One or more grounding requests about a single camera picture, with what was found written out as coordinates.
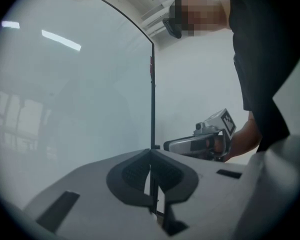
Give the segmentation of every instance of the black rubber pad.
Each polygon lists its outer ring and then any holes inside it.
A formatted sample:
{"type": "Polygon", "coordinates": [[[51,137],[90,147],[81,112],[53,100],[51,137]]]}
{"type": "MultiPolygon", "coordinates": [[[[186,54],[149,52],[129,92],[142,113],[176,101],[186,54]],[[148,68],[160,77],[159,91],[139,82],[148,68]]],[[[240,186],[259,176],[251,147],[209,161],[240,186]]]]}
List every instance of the black rubber pad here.
{"type": "Polygon", "coordinates": [[[36,222],[46,230],[55,233],[79,197],[80,195],[75,192],[65,191],[36,222]]]}
{"type": "Polygon", "coordinates": [[[235,178],[235,179],[240,179],[240,177],[242,175],[241,172],[235,172],[235,171],[223,170],[223,169],[218,170],[216,173],[224,175],[224,176],[228,176],[231,178],[235,178]]]}

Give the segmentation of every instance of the man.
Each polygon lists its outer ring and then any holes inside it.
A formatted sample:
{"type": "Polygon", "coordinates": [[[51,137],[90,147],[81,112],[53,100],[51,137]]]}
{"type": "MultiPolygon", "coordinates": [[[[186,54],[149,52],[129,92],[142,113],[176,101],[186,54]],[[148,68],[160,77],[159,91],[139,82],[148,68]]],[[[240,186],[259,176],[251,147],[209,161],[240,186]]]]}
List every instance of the man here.
{"type": "MultiPolygon", "coordinates": [[[[176,38],[224,28],[233,32],[234,65],[249,115],[224,161],[258,145],[265,151],[289,135],[272,98],[300,58],[299,22],[300,0],[175,0],[170,6],[163,23],[176,38]]],[[[221,144],[216,138],[215,151],[221,144]]]]}

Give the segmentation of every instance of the black metal frame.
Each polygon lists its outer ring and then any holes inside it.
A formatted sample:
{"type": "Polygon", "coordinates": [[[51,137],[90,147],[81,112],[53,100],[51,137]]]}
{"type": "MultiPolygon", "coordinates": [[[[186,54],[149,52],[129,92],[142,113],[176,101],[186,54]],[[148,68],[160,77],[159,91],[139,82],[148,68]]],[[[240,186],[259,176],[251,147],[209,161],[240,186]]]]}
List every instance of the black metal frame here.
{"type": "MultiPolygon", "coordinates": [[[[101,0],[107,5],[111,6],[113,9],[121,13],[124,17],[126,17],[136,28],[138,28],[141,33],[151,42],[152,44],[152,57],[150,61],[150,74],[151,74],[151,140],[150,140],[150,148],[155,149],[155,141],[156,141],[156,70],[155,70],[155,44],[152,40],[146,35],[145,32],[135,23],[133,22],[127,15],[125,15],[118,8],[113,6],[111,3],[106,0],[101,0]]],[[[152,212],[154,214],[157,213],[157,203],[158,203],[158,190],[159,185],[153,176],[150,173],[150,196],[153,198],[153,207],[152,212]]]]}

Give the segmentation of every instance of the fluorescent light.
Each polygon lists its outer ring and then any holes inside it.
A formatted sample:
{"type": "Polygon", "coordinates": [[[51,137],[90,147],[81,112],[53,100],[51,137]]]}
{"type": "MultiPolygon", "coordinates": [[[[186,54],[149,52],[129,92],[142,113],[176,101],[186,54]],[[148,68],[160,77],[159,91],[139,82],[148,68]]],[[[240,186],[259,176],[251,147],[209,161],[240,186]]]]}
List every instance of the fluorescent light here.
{"type": "Polygon", "coordinates": [[[1,21],[1,26],[4,28],[13,28],[13,29],[20,29],[19,22],[14,21],[1,21]]]}
{"type": "Polygon", "coordinates": [[[71,40],[68,40],[62,36],[59,36],[57,34],[54,34],[54,33],[51,33],[51,32],[48,32],[48,31],[44,31],[42,30],[42,35],[45,37],[45,38],[49,38],[53,41],[56,41],[56,42],[59,42],[65,46],[68,46],[72,49],[75,49],[77,51],[80,51],[81,49],[81,45],[80,44],[77,44],[75,42],[72,42],[71,40]]]}

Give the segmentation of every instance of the glass partition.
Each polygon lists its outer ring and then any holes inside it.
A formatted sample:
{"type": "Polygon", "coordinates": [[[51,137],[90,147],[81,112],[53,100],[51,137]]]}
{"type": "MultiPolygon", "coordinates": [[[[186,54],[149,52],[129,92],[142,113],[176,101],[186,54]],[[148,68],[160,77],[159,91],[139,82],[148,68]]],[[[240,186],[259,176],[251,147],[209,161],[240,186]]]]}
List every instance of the glass partition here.
{"type": "Polygon", "coordinates": [[[153,43],[102,0],[18,0],[0,25],[0,194],[151,147],[153,43]]]}

